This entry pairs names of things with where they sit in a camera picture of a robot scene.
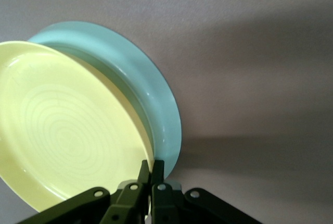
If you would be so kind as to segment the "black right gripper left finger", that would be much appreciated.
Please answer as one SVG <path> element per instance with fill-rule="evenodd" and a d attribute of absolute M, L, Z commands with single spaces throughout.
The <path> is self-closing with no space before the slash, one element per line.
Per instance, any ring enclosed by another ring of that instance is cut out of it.
<path fill-rule="evenodd" d="M 120 183 L 110 194 L 102 187 L 89 189 L 21 223 L 143 223 L 148 213 L 148 161 L 137 180 Z"/>

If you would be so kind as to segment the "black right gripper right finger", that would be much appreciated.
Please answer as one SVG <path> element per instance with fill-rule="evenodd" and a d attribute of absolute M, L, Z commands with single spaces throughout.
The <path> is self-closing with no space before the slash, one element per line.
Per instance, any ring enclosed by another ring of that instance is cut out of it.
<path fill-rule="evenodd" d="M 182 192 L 177 182 L 164 179 L 164 161 L 151 172 L 152 223 L 260 223 L 226 201 L 202 189 Z"/>

